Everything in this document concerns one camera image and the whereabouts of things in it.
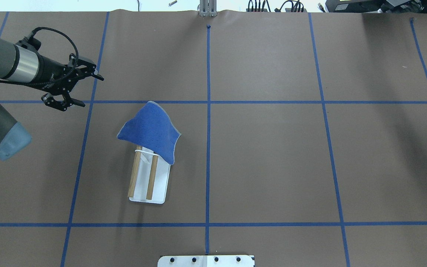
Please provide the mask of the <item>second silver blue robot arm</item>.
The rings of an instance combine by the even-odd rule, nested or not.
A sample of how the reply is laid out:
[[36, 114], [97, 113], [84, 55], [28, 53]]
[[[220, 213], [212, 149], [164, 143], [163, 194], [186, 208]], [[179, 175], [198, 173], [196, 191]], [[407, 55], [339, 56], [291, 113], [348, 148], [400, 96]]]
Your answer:
[[[56, 33], [70, 43], [73, 52], [67, 63], [39, 52], [42, 46], [36, 37], [39, 32]], [[41, 102], [49, 108], [64, 112], [72, 106], [84, 107], [85, 102], [73, 98], [71, 93], [85, 78], [104, 80], [97, 64], [81, 56], [74, 41], [60, 30], [36, 27], [15, 43], [0, 38], [0, 98], [4, 100], [22, 101], [17, 93], [27, 88], [42, 92]], [[18, 154], [31, 141], [31, 134], [0, 101], [0, 161]]]

